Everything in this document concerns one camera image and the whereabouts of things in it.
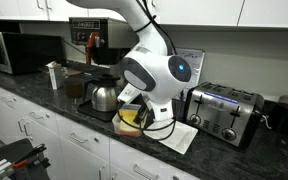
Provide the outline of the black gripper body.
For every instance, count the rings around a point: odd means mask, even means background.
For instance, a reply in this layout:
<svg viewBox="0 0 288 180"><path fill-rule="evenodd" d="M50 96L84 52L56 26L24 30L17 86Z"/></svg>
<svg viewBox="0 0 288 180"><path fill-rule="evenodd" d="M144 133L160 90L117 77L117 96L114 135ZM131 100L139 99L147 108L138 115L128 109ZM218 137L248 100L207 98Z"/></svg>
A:
<svg viewBox="0 0 288 180"><path fill-rule="evenodd" d="M133 122L135 124L140 124L148 112L149 112L149 108L146 105L142 105L141 108L138 110L138 114L136 115Z"/></svg>

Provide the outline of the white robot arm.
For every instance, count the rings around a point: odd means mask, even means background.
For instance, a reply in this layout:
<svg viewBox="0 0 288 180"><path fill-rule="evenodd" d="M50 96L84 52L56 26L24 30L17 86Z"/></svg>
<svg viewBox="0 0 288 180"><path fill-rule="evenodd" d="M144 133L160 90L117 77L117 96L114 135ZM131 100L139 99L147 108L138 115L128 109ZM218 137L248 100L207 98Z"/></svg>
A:
<svg viewBox="0 0 288 180"><path fill-rule="evenodd" d="M145 0L67 0L87 9L108 9L119 13L139 37L123 57L122 72L127 82L146 96L155 121L174 117L172 98L191 79L188 62L175 55L170 39L159 29Z"/></svg>

